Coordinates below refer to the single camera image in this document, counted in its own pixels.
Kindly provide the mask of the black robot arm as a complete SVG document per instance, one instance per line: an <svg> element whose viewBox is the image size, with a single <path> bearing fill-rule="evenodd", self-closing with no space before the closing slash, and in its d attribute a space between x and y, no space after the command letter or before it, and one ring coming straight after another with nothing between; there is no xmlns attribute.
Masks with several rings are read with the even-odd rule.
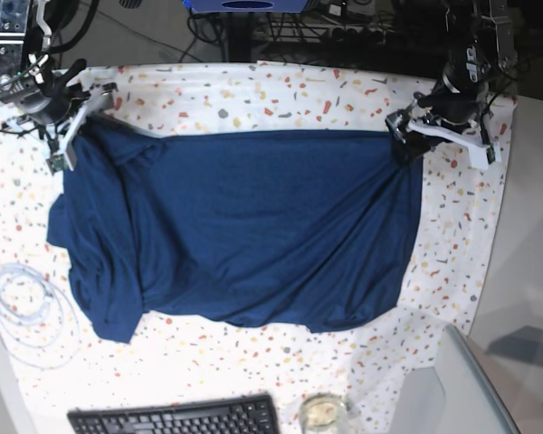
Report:
<svg viewBox="0 0 543 434"><path fill-rule="evenodd" d="M491 105L509 86L490 94L491 82L516 66L513 22L505 1L445 1L452 43L432 90L416 92L406 107L389 114L393 156L410 165L443 143L464 148L470 166L486 170L501 161L490 130Z"/></svg>
<svg viewBox="0 0 543 434"><path fill-rule="evenodd" d="M100 3L91 1L85 19L67 42L57 43L78 11L77 1L0 1L0 102L20 109L39 127L79 124L96 98L71 81L86 69L78 59L65 72L54 57L73 49L91 27Z"/></svg>

